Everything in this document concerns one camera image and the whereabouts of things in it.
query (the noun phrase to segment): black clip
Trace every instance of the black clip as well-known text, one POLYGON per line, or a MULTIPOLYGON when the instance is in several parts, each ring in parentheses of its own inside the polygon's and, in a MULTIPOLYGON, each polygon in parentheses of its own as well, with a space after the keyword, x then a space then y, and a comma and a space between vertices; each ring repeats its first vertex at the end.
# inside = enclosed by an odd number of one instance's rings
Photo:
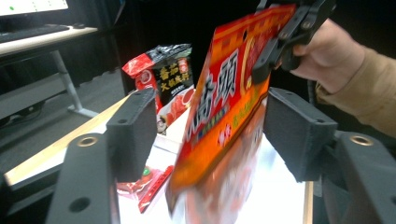
POLYGON ((317 1, 281 1, 278 3, 296 3, 298 8, 292 18, 270 39, 262 50, 252 69, 253 83, 261 83, 268 78, 271 70, 281 64, 282 69, 292 70, 299 66, 300 58, 292 53, 297 44, 308 44, 314 33, 335 9, 335 0, 317 1))

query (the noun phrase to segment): monitor screen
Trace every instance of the monitor screen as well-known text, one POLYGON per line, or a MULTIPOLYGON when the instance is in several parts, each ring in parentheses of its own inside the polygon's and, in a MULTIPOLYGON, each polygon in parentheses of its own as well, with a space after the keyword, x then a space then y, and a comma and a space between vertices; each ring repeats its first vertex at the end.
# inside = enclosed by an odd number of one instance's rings
POLYGON ((67 8, 66 0, 0 0, 0 16, 67 8))

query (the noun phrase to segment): person's arm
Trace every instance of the person's arm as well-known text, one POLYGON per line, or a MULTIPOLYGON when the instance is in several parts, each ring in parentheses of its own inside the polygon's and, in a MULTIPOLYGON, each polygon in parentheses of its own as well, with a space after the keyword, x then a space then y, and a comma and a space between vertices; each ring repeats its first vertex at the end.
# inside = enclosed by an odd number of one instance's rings
POLYGON ((291 72, 317 81, 319 99, 396 137, 396 60, 360 45, 332 21, 294 54, 303 58, 291 72))

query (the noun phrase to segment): orange package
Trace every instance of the orange package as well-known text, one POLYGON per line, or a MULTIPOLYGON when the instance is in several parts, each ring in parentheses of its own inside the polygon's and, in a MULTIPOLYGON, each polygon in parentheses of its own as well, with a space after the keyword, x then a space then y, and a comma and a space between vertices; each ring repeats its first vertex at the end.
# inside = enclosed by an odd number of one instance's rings
POLYGON ((253 84, 252 68, 294 11, 271 7, 216 29, 165 192, 175 223, 236 221, 255 173, 269 85, 253 84))

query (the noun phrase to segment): keyboard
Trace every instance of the keyboard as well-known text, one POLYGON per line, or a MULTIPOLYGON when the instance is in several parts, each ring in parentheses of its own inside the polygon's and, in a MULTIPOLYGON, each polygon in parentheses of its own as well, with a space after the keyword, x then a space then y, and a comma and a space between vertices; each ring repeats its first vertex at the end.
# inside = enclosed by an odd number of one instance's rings
POLYGON ((45 25, 35 28, 23 29, 15 32, 0 33, 0 44, 29 37, 48 35, 69 30, 65 25, 45 25))

